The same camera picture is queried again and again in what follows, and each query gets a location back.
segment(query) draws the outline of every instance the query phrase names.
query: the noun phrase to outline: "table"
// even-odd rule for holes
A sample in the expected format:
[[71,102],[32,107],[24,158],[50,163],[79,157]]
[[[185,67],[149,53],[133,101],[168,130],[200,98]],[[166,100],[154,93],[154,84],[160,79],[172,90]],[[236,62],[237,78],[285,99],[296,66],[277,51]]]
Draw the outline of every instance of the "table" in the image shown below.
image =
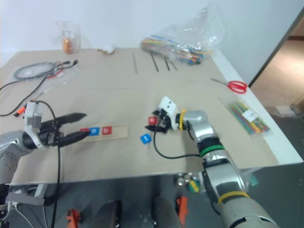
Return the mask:
[[[210,75],[226,80],[241,80],[241,77],[218,50],[212,59],[198,66],[172,64],[158,57],[154,57],[155,65],[150,54],[136,48],[118,49],[111,56],[96,50],[81,50],[69,56],[61,51],[19,52],[1,70],[4,75],[1,83],[5,83],[5,77],[18,67],[67,59],[79,60],[77,69],[70,72],[73,80],[66,85],[56,85],[40,99],[52,106],[56,116],[83,112],[87,117],[67,124],[61,130],[70,133],[82,127],[127,124],[128,137],[95,143],[78,142],[62,148],[62,182],[202,170],[198,158],[166,160],[155,152],[152,143],[143,145],[140,141],[141,135],[149,133],[144,126],[164,95],[169,96],[180,109],[204,109],[241,169],[303,162],[250,90],[241,97],[268,124],[271,134],[250,137],[220,103],[219,97],[232,92],[212,82]],[[0,105],[5,108],[1,112],[9,111],[37,84],[38,81],[24,82],[4,91]],[[44,120],[51,119],[47,109],[43,113]],[[9,116],[0,119],[0,133],[20,130],[23,126],[22,118]],[[187,134],[179,131],[158,134],[159,150],[168,156],[197,152]],[[35,150],[22,157],[12,184],[54,183],[56,179],[57,153],[55,148],[51,148]]]

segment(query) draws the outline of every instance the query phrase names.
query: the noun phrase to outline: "blue block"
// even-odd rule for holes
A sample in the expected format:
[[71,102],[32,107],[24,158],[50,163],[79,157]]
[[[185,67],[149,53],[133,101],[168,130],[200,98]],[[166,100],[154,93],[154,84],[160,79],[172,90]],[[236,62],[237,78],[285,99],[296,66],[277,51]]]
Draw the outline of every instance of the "blue block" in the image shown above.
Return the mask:
[[141,136],[141,141],[143,144],[147,144],[147,143],[151,142],[152,139],[149,134],[144,134],[143,136]]
[[99,135],[99,127],[91,127],[89,136]]

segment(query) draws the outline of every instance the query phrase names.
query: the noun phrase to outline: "yellow band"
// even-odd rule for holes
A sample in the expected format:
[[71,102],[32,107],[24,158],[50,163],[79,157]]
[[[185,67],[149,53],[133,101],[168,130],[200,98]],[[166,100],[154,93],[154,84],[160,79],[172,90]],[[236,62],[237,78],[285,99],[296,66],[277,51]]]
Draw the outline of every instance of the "yellow band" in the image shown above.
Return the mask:
[[227,197],[230,197],[230,196],[245,196],[247,198],[250,198],[245,192],[243,191],[231,191],[231,192],[228,192],[228,193],[225,193],[223,195],[221,195],[218,199],[218,204],[220,204],[224,199],[226,199]]
[[182,126],[183,126],[183,120],[184,120],[184,114],[185,113],[186,113],[186,109],[183,109],[181,114],[180,114],[180,130],[181,131],[184,130]]

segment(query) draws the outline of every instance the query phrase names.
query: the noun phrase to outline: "red scissors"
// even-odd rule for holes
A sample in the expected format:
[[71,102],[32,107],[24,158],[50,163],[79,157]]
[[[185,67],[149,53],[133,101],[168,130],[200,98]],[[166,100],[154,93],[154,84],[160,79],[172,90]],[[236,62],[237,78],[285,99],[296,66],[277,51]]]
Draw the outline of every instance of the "red scissors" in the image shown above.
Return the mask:
[[238,94],[244,94],[247,91],[247,84],[240,81],[230,81],[230,82],[223,82],[212,78],[211,80],[226,85],[229,89],[233,92]]

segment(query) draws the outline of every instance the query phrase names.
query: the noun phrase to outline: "green band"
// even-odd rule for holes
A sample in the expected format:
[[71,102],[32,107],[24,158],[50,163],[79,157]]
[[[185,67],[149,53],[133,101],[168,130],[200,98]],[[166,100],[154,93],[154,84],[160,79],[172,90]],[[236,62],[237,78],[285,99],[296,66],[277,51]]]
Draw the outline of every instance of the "green band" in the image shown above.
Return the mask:
[[206,153],[210,152],[210,151],[216,151],[216,150],[224,150],[224,146],[223,145],[213,145],[213,146],[209,146],[207,148],[205,148],[204,150],[202,150],[199,155],[200,157],[204,156]]

